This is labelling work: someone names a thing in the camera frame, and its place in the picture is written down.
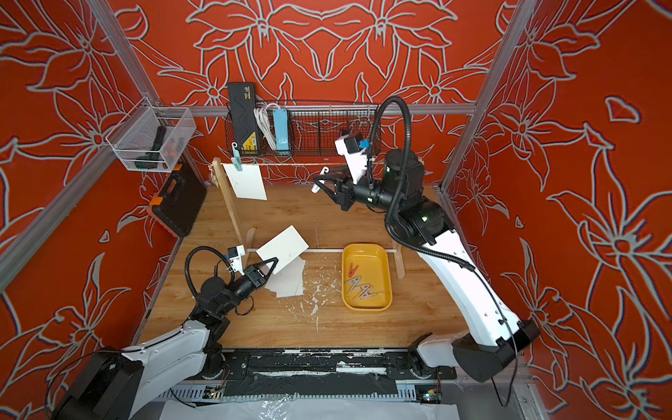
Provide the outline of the white postcard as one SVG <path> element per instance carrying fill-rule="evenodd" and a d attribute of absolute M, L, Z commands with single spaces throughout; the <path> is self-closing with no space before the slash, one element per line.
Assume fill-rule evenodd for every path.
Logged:
<path fill-rule="evenodd" d="M 271 292 L 274 292 L 274 287 L 282 283 L 298 282 L 300 280 L 304 283 L 303 273 L 306 266 L 306 261 L 300 257 L 294 259 L 290 264 L 283 267 L 278 274 L 273 274 L 266 283 L 266 289 Z"/>
<path fill-rule="evenodd" d="M 287 227 L 287 229 L 262 245 L 257 250 L 257 255 L 262 260 L 277 257 L 279 262 L 273 272 L 273 274 L 277 274 L 283 267 L 290 264 L 308 249 L 309 245 L 306 240 L 294 226 L 290 225 L 290 227 Z"/>
<path fill-rule="evenodd" d="M 242 164 L 241 170 L 238 170 L 233 164 L 223 164 L 223 168 L 238 199 L 267 201 L 259 166 Z"/>
<path fill-rule="evenodd" d="M 276 292 L 278 299 L 302 296 L 304 293 L 304 284 L 302 280 L 298 282 L 279 283 L 274 287 L 274 292 Z"/>

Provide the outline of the red clothespin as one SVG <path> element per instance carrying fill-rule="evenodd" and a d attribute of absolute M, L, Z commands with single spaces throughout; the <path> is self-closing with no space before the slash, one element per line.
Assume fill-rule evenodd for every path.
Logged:
<path fill-rule="evenodd" d="M 355 275 L 355 273 L 357 273 L 358 269 L 359 269 L 358 265 L 350 264 L 348 268 L 348 277 L 352 278 Z"/>

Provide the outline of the teal clothespin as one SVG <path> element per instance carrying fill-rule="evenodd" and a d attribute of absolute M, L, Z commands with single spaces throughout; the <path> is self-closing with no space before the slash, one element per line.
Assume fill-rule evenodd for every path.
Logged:
<path fill-rule="evenodd" d="M 234 169 L 236 171 L 240 172 L 243 170 L 243 161 L 240 153 L 239 146 L 236 142 L 232 143 L 232 157 L 231 157 L 231 163 L 234 166 Z"/>

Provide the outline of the pink clothespin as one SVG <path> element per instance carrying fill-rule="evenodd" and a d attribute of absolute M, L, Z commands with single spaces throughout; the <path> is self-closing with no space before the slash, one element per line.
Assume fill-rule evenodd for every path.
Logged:
<path fill-rule="evenodd" d="M 362 300 L 372 299 L 373 297 L 376 297 L 380 294 L 381 294 L 381 292 L 371 292 L 371 290 L 364 290 L 360 294 L 360 299 L 362 299 Z"/>
<path fill-rule="evenodd" d="M 371 299 L 376 295 L 376 292 L 372 292 L 372 289 L 372 285 L 369 285 L 368 283 L 365 285 L 360 285 L 357 299 Z"/>

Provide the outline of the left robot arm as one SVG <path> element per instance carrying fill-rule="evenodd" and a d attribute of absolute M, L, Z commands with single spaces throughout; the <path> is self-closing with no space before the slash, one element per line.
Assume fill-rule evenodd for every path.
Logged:
<path fill-rule="evenodd" d="M 222 253 L 196 247 L 185 259 L 206 251 L 225 264 L 229 279 L 213 274 L 197 287 L 190 271 L 185 281 L 194 309 L 176 329 L 136 346 L 117 350 L 105 346 L 85 355 L 87 362 L 49 419 L 130 419 L 154 398 L 183 380 L 210 374 L 224 366 L 219 340 L 229 327 L 229 313 L 264 288 L 278 267 L 277 257 L 242 265 L 243 247 Z"/>

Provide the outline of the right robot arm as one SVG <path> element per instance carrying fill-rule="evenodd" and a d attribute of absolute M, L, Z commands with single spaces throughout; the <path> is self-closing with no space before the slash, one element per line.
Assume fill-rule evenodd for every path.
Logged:
<path fill-rule="evenodd" d="M 385 155 L 381 178 L 375 178 L 371 148 L 392 104 L 402 114 L 404 146 Z M 399 96 L 388 97 L 376 109 L 369 139 L 343 134 L 336 140 L 346 164 L 315 176 L 313 189 L 324 192 L 345 212 L 360 203 L 383 214 L 392 240 L 415 251 L 458 306 L 467 332 L 458 338 L 425 334 L 417 339 L 409 348 L 413 370 L 459 367 L 478 383 L 493 381 L 506 367 L 518 365 L 520 351 L 540 331 L 533 320 L 520 319 L 498 297 L 469 257 L 446 211 L 425 196 L 425 166 L 411 148 L 411 131 L 408 104 Z"/>

